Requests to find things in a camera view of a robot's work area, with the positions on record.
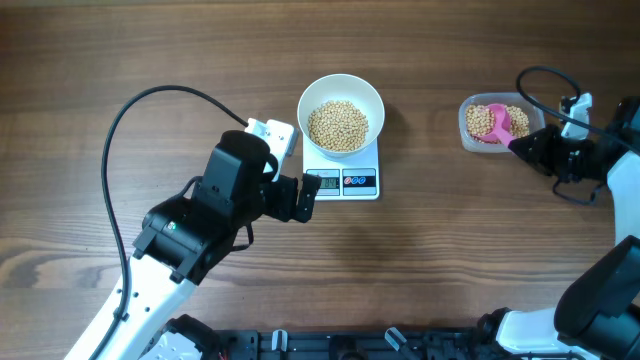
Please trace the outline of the pink plastic scoop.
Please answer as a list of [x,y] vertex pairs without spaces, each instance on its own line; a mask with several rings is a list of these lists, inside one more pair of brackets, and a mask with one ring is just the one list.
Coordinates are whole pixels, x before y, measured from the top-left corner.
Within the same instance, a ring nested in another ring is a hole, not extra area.
[[495,125],[491,130],[491,132],[486,136],[482,136],[481,139],[484,140],[485,143],[499,142],[502,145],[507,147],[507,145],[512,140],[514,140],[515,137],[509,133],[511,120],[510,120],[509,114],[506,112],[505,105],[494,103],[494,104],[483,105],[483,106],[487,106],[490,110],[494,112]]

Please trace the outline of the white bowl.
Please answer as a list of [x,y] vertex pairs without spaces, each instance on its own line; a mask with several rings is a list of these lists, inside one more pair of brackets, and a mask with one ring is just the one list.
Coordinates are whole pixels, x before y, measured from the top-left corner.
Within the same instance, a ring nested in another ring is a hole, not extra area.
[[[365,142],[355,151],[329,151],[316,145],[310,138],[307,125],[311,112],[331,100],[352,102],[368,119],[369,131]],[[377,140],[385,122],[385,107],[378,91],[367,81],[349,74],[331,74],[314,81],[305,89],[298,102],[297,117],[304,138],[310,140],[317,150],[330,158],[344,158],[362,151]]]

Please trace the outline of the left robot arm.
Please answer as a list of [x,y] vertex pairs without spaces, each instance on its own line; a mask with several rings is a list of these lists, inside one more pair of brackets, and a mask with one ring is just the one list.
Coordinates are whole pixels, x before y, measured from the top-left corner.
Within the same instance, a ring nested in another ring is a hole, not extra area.
[[125,273],[68,358],[139,358],[207,273],[238,250],[240,229],[263,215],[309,221],[320,177],[297,180],[264,170],[277,165],[264,140],[225,132],[204,174],[187,185],[191,196],[177,194],[145,215]]

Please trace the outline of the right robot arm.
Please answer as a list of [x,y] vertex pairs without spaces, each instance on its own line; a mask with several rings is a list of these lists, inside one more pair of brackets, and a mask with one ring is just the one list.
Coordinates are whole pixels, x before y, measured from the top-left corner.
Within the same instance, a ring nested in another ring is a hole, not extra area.
[[549,125],[510,141],[528,165],[561,182],[595,180],[609,188],[615,245],[573,282],[558,304],[538,311],[502,309],[474,332],[478,358],[636,359],[639,356],[639,99],[618,105],[593,142]]

